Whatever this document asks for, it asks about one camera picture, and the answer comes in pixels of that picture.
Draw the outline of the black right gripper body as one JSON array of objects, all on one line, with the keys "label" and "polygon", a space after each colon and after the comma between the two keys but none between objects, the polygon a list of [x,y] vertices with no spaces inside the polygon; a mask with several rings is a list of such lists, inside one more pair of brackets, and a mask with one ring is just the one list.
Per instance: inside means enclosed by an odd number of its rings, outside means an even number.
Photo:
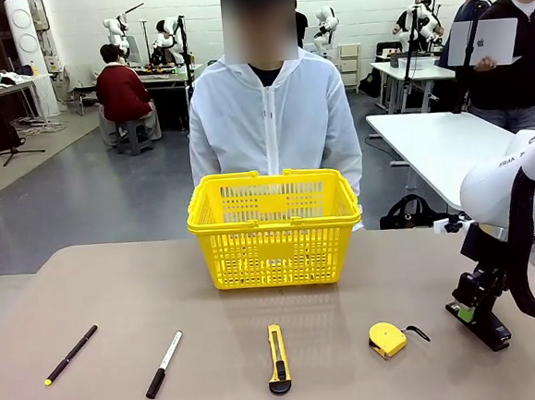
[{"label": "black right gripper body", "polygon": [[477,309],[492,309],[507,289],[505,270],[478,265],[472,273],[462,273],[452,293],[454,301]]}]

